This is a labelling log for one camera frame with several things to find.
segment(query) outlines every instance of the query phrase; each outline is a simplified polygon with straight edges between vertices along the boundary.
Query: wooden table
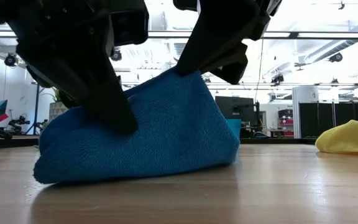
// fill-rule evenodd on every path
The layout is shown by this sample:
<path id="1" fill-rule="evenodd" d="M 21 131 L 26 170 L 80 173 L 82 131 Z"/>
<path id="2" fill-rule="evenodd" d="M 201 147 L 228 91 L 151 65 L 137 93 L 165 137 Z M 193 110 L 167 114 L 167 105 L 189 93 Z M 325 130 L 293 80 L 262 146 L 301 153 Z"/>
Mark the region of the wooden table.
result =
<path id="1" fill-rule="evenodd" d="M 12 139 L 38 139 L 40 136 L 37 136 L 37 135 L 21 135 L 21 136 L 18 136 L 18 135 L 15 135 L 15 136 L 12 136 Z"/>
<path id="2" fill-rule="evenodd" d="M 241 146 L 228 167 L 153 179 L 45 186 L 38 152 L 0 150 L 0 223 L 358 224 L 358 156 Z"/>

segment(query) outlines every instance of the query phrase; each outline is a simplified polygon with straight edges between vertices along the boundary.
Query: yellow towel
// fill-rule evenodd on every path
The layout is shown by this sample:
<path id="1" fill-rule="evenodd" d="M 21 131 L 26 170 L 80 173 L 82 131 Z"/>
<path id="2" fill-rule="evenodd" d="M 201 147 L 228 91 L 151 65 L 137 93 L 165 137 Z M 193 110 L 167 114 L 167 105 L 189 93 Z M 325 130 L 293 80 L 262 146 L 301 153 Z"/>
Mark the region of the yellow towel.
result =
<path id="1" fill-rule="evenodd" d="M 325 131 L 317 139 L 316 147 L 328 153 L 358 152 L 358 121 L 351 120 Z"/>

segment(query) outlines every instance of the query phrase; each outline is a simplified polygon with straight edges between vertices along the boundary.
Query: ceiling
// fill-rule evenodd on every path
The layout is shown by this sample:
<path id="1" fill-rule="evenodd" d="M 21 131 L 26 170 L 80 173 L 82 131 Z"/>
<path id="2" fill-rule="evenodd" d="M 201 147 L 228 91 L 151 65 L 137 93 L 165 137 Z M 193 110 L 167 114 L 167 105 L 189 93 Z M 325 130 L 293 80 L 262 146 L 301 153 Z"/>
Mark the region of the ceiling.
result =
<path id="1" fill-rule="evenodd" d="M 358 0 L 283 0 L 280 10 L 272 18 L 269 31 L 358 32 Z M 198 18 L 196 12 L 179 11 L 172 0 L 146 1 L 150 22 L 149 30 L 191 30 Z M 223 95 L 255 97 L 264 101 L 268 93 L 290 93 L 299 83 L 329 83 L 337 78 L 340 83 L 358 83 L 358 42 L 346 40 L 245 40 L 249 46 L 249 65 L 241 80 L 244 86 L 230 86 L 210 76 L 210 89 Z M 14 51 L 16 40 L 0 39 L 0 54 Z M 175 64 L 186 44 L 185 39 L 149 39 L 141 45 L 121 47 L 122 60 L 113 62 L 130 88 L 160 74 Z M 340 52 L 341 62 L 331 63 L 328 57 Z M 296 63 L 308 63 L 301 69 Z M 284 76 L 287 86 L 271 87 L 272 77 Z M 322 95 L 332 91 L 322 86 Z M 357 95 L 357 88 L 335 88 L 343 95 Z"/>

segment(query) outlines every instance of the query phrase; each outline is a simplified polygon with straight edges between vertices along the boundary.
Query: security camera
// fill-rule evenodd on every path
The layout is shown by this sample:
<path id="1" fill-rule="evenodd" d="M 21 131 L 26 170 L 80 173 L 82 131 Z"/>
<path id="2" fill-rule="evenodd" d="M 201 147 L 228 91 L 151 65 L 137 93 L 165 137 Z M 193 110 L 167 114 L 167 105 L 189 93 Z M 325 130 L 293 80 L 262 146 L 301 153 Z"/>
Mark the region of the security camera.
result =
<path id="1" fill-rule="evenodd" d="M 272 84 L 271 86 L 278 86 L 282 82 L 284 82 L 284 76 L 282 74 L 278 74 L 277 76 L 272 78 L 272 81 L 270 83 Z"/>
<path id="2" fill-rule="evenodd" d="M 208 78 L 208 77 L 203 77 L 203 81 L 204 81 L 205 83 L 211 83 L 211 79 Z"/>
<path id="3" fill-rule="evenodd" d="M 15 53 L 8 53 L 4 63 L 6 66 L 16 67 L 19 64 L 19 59 Z"/>
<path id="4" fill-rule="evenodd" d="M 340 62 L 343 59 L 343 56 L 341 53 L 338 53 L 336 55 L 333 55 L 329 58 L 330 62 Z"/>
<path id="5" fill-rule="evenodd" d="M 333 78 L 333 80 L 331 81 L 332 84 L 338 84 L 338 79 L 337 78 Z"/>
<path id="6" fill-rule="evenodd" d="M 338 8 L 338 10 L 342 10 L 345 8 L 345 4 L 343 3 L 343 1 L 341 1 L 341 7 Z"/>
<path id="7" fill-rule="evenodd" d="M 110 57 L 111 60 L 115 62 L 120 61 L 122 59 L 121 51 L 119 49 L 114 49 Z"/>

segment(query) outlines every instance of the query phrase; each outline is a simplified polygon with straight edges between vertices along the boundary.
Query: blue towel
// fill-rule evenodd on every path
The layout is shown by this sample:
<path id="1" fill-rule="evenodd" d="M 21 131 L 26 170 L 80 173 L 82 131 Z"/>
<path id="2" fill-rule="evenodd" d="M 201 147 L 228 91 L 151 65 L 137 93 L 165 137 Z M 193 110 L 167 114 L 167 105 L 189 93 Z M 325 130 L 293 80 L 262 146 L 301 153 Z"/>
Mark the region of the blue towel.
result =
<path id="1" fill-rule="evenodd" d="M 73 108 L 42 132 L 35 179 L 51 184 L 155 177 L 234 162 L 239 138 L 200 72 L 180 77 L 172 68 L 125 93 L 139 130 L 121 136 Z"/>

